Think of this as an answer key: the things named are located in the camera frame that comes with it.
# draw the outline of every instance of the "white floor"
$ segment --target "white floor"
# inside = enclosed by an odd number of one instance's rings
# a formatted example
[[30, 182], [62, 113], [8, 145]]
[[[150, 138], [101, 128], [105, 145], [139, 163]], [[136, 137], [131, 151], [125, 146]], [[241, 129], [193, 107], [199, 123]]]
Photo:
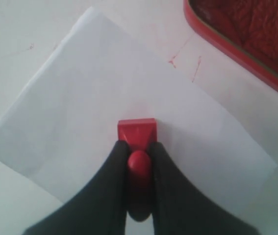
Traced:
[[[0, 117], [91, 5], [172, 61], [278, 163], [278, 94], [196, 35], [184, 19], [182, 0], [0, 0]], [[202, 54], [193, 54], [195, 45]], [[20, 234], [60, 205], [0, 163], [0, 235]], [[278, 234], [278, 169], [241, 217], [266, 235]]]

